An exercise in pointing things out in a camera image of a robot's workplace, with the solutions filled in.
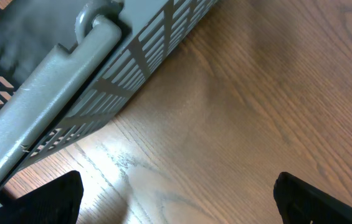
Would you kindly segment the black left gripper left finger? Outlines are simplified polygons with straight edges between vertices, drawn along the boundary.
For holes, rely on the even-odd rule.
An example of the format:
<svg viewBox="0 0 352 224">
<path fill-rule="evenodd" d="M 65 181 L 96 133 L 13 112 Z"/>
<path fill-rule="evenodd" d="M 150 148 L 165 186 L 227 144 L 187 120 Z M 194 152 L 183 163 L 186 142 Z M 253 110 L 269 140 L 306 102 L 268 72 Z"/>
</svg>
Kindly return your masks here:
<svg viewBox="0 0 352 224">
<path fill-rule="evenodd" d="M 19 198 L 1 190 L 0 224 L 76 224 L 82 197 L 82 178 L 76 170 Z"/>
</svg>

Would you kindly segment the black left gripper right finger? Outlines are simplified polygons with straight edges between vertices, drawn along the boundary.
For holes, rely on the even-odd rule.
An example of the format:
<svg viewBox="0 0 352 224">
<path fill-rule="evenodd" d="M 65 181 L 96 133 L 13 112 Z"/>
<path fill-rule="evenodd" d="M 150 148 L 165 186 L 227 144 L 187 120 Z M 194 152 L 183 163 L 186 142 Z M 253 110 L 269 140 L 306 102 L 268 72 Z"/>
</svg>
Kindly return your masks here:
<svg viewBox="0 0 352 224">
<path fill-rule="evenodd" d="M 286 224 L 352 224 L 352 207 L 288 172 L 279 174 L 273 194 Z"/>
</svg>

